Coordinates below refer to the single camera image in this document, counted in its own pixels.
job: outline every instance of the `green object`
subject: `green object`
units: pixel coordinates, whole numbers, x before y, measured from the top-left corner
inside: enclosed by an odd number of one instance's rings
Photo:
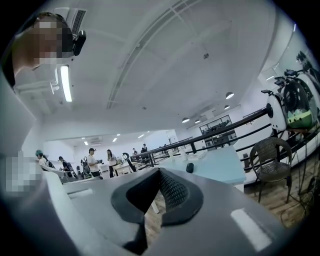
[[[38,149],[36,152],[35,152],[35,156],[39,156],[40,154],[43,154],[42,151],[40,149]]]
[[[310,110],[307,112],[291,116],[287,119],[288,126],[294,129],[298,128],[311,128],[313,126],[312,113]]]

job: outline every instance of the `chair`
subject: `chair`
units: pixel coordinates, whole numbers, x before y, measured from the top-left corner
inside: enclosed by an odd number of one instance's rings
[[[283,147],[288,156],[288,164],[278,162],[277,160],[277,147]],[[258,157],[259,167],[255,166],[254,160]],[[277,137],[269,137],[259,141],[255,144],[250,152],[250,163],[256,174],[256,181],[260,180],[259,200],[261,200],[262,189],[265,183],[278,182],[282,179],[286,179],[286,185],[288,186],[288,194],[286,197],[286,203],[289,201],[290,190],[292,185],[291,179],[291,164],[292,164],[292,151],[289,144]]]

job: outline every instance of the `chair backrest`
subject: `chair backrest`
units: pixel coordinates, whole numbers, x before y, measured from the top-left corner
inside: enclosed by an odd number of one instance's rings
[[[269,137],[259,141],[255,144],[250,152],[250,163],[254,171],[255,155],[257,153],[260,165],[265,161],[274,159],[277,161],[277,147],[283,147],[288,156],[288,165],[291,166],[292,162],[292,151],[290,145],[283,139],[277,137]]]

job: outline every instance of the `chair leg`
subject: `chair leg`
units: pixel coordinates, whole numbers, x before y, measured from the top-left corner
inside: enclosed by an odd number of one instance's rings
[[[290,196],[290,191],[291,191],[291,186],[292,186],[291,176],[286,177],[286,185],[288,187],[288,195],[286,196],[285,203],[287,204],[289,202],[289,196]]]
[[[264,182],[261,180],[261,184],[260,184],[260,191],[259,191],[259,200],[258,203],[260,204],[260,200],[261,200],[261,194],[262,194],[262,188],[264,187]]]

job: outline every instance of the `ceiling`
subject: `ceiling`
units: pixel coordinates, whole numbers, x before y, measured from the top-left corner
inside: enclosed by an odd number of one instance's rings
[[[20,91],[21,99],[47,118],[83,108],[115,115],[119,108],[156,109],[170,116],[158,130],[178,128],[183,117],[197,119],[209,109],[217,116],[226,104],[236,107],[264,65],[276,19],[273,5],[252,0],[66,0],[44,10],[63,7],[86,11],[80,25],[86,42],[68,61],[72,102],[65,100],[59,69],[52,93],[57,66],[45,65],[18,74],[17,88],[42,88]],[[226,100],[227,92],[234,97]],[[151,130],[157,117],[132,118],[140,126],[121,125],[121,133]]]
[[[146,139],[146,137],[152,135],[153,132],[135,132],[135,133],[128,133],[128,134],[120,134],[117,136],[116,134],[108,134],[108,135],[101,135],[101,136],[90,136],[90,137],[81,137],[79,138],[70,138],[70,139],[64,139],[63,141],[67,143],[68,145],[72,147],[79,147],[84,146],[84,142],[88,142],[88,147],[96,147],[100,145],[120,145],[120,144],[127,144],[132,142],[138,142],[143,141]]]

